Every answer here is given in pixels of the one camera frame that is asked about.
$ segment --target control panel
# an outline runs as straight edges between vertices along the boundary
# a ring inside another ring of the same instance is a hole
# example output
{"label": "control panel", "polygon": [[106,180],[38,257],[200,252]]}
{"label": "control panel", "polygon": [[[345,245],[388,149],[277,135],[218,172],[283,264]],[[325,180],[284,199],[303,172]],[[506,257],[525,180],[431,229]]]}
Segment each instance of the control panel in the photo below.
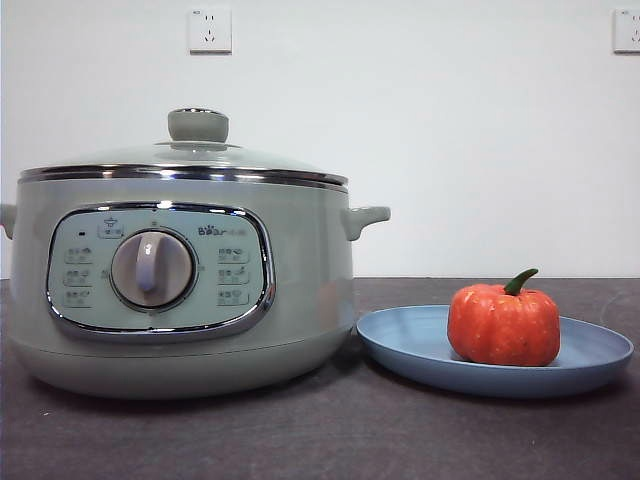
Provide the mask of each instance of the control panel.
{"label": "control panel", "polygon": [[69,213],[56,227],[47,276],[55,315],[112,332],[244,321],[264,314],[274,287],[260,219],[242,209],[168,201]]}

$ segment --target plate rim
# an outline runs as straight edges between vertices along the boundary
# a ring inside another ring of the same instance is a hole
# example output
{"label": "plate rim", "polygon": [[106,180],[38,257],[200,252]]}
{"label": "plate rim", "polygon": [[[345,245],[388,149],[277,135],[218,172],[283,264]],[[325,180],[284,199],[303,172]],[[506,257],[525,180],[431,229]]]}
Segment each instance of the plate rim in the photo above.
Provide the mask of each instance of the plate rim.
{"label": "plate rim", "polygon": [[[390,308],[383,308],[381,310],[374,310],[371,312],[367,312],[366,314],[362,315],[362,317],[360,317],[360,319],[356,322],[356,331],[358,332],[358,335],[361,336],[363,339],[366,339],[367,341],[371,342],[372,344],[385,349],[387,351],[391,351],[391,352],[395,352],[395,353],[399,353],[401,355],[406,355],[409,357],[413,357],[419,360],[427,360],[429,362],[436,362],[436,363],[442,363],[445,365],[454,365],[456,367],[459,368],[479,368],[479,369],[496,369],[496,370],[506,370],[506,371],[510,371],[510,372],[568,372],[571,370],[580,370],[580,371],[584,371],[585,369],[590,369],[590,368],[601,368],[601,367],[607,367],[607,366],[611,366],[611,365],[615,365],[618,364],[620,362],[625,362],[626,360],[628,360],[631,355],[633,355],[633,352],[635,350],[635,346],[633,345],[633,342],[631,342],[631,340],[629,340],[627,337],[625,337],[624,335],[622,335],[621,333],[618,333],[614,330],[611,330],[610,328],[607,327],[603,327],[602,325],[596,325],[594,323],[589,323],[589,322],[585,322],[584,320],[578,320],[575,318],[571,318],[571,317],[565,317],[563,315],[560,315],[560,321],[563,322],[569,322],[569,323],[575,323],[578,325],[581,325],[582,327],[587,327],[587,328],[596,328],[596,329],[601,329],[603,330],[606,334],[608,335],[613,335],[615,337],[618,337],[619,339],[621,339],[624,343],[626,343],[627,345],[627,349],[625,351],[625,353],[620,356],[617,357],[614,360],[609,360],[607,362],[602,362],[602,363],[594,363],[592,365],[584,365],[584,366],[574,366],[574,367],[562,367],[562,366],[542,366],[542,367],[523,367],[523,366],[518,366],[518,365],[493,365],[493,364],[489,364],[489,363],[476,363],[476,362],[467,362],[464,360],[454,360],[454,359],[442,359],[442,358],[434,358],[434,357],[429,357],[429,356],[425,356],[425,355],[418,355],[415,353],[411,353],[411,352],[407,352],[404,350],[399,350],[399,349],[395,349],[392,348],[388,345],[384,345],[382,343],[380,343],[379,341],[373,340],[369,335],[366,335],[362,332],[362,329],[360,328],[360,324],[367,318],[376,314],[380,314],[380,313],[384,313],[384,312],[388,312],[388,311],[397,311],[397,310],[411,310],[411,309],[446,309],[448,311],[450,305],[446,305],[446,304],[437,304],[437,305],[404,305],[404,306],[399,306],[399,307],[390,307]],[[562,348],[562,336],[560,337],[560,347]]]}

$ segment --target function button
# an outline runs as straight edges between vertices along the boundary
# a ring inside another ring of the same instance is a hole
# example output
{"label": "function button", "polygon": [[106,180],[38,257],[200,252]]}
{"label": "function button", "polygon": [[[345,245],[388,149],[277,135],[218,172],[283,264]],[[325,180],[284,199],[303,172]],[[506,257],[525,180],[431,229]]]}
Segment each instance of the function button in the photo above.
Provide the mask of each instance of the function button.
{"label": "function button", "polygon": [[69,248],[64,252],[65,263],[93,263],[93,252],[89,247]]}
{"label": "function button", "polygon": [[218,290],[218,305],[233,307],[249,303],[249,293],[239,288]]}
{"label": "function button", "polygon": [[67,287],[90,287],[91,271],[88,268],[67,270],[62,283]]}
{"label": "function button", "polygon": [[220,248],[218,263],[249,263],[249,252],[245,248]]}
{"label": "function button", "polygon": [[109,217],[98,225],[99,238],[122,238],[124,236],[124,227],[120,220]]}
{"label": "function button", "polygon": [[218,270],[218,283],[220,285],[246,285],[249,283],[249,271],[244,265],[221,268]]}
{"label": "function button", "polygon": [[63,293],[62,305],[68,308],[91,308],[91,290],[67,290]]}

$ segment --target blue plate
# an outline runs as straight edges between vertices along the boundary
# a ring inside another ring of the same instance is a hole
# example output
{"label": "blue plate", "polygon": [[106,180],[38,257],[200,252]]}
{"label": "blue plate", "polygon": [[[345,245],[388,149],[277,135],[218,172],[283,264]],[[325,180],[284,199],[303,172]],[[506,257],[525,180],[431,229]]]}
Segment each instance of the blue plate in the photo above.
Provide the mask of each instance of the blue plate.
{"label": "blue plate", "polygon": [[402,376],[456,392],[510,398],[573,395],[601,387],[629,363],[633,344],[591,323],[560,317],[560,353],[546,367],[462,360],[447,339],[447,305],[399,307],[357,325],[370,355]]}

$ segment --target wall outlet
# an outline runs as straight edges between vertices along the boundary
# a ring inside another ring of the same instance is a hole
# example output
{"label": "wall outlet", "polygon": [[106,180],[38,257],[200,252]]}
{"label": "wall outlet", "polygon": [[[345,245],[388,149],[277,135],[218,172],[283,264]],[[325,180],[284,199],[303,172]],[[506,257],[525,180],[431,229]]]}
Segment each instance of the wall outlet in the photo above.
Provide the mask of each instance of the wall outlet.
{"label": "wall outlet", "polygon": [[231,9],[212,7],[189,12],[189,51],[231,53]]}
{"label": "wall outlet", "polygon": [[613,51],[640,53],[640,8],[613,12]]}

